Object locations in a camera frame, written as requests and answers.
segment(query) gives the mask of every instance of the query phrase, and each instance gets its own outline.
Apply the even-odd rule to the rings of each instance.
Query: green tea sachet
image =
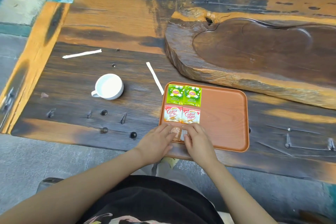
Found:
[[[169,84],[166,103],[183,105],[183,90],[184,86]]]
[[[183,104],[192,106],[201,106],[202,88],[194,86],[185,86],[183,95]]]

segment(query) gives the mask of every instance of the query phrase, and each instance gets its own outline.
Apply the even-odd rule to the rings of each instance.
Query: wooden table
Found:
[[[16,75],[20,71],[24,74],[23,83],[18,84],[17,97],[1,131],[38,140],[130,150],[159,121],[162,96],[145,63],[151,63],[162,86],[170,81],[195,82],[180,75],[164,54],[164,32],[175,10],[201,6],[215,12],[249,9],[252,13],[287,13],[288,5],[281,4],[285,1],[288,0],[219,0],[209,4],[204,0],[75,0],[67,15],[68,6],[48,3],[37,19],[39,26],[35,24],[33,28],[30,48],[23,53],[26,58],[20,59],[15,69]],[[291,11],[316,13],[302,5],[305,1],[291,0]],[[330,9],[326,0],[310,3],[322,7],[325,14],[336,16],[336,10]],[[53,12],[48,13],[49,27],[41,34],[42,24],[47,25],[41,17],[47,16],[50,6]],[[37,37],[43,41],[34,46],[33,39]],[[50,48],[55,42],[47,61],[50,51],[46,46]],[[62,59],[64,55],[99,48],[102,53]],[[25,63],[27,52],[33,51],[35,61],[30,56]],[[106,73],[115,73],[124,82],[124,93],[117,100],[90,95],[96,80]],[[231,167],[336,183],[334,151],[285,147],[289,134],[293,146],[325,149],[328,138],[336,138],[335,110],[253,92],[245,94],[250,148],[245,153],[216,150],[221,162]],[[107,115],[101,115],[103,110],[107,110]],[[125,115],[126,121],[121,124]],[[131,132],[137,133],[135,139],[130,138]],[[174,143],[168,155],[190,159],[183,144]]]

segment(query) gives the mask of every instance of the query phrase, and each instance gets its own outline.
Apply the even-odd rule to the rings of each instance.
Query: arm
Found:
[[[188,131],[184,142],[189,154],[216,185],[235,224],[277,224],[218,161],[204,128],[194,123],[183,126],[183,129]]]
[[[24,200],[0,216],[0,224],[74,224],[95,201],[134,171],[158,162],[175,134],[162,124],[132,150],[67,178]]]

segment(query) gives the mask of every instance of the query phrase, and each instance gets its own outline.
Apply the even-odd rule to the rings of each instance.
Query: coffee creamer packet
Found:
[[[181,122],[181,120],[182,120],[182,106],[165,105],[164,120],[165,121]]]
[[[185,86],[183,94],[183,104],[192,106],[201,106],[202,88],[194,86]]]
[[[168,85],[167,104],[183,105],[183,90],[181,85]]]
[[[182,123],[200,123],[201,111],[194,108],[183,107],[182,111]]]

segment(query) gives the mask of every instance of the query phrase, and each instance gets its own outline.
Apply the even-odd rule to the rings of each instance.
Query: carved wood slab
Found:
[[[336,109],[336,19],[175,12],[166,54],[191,79]]]

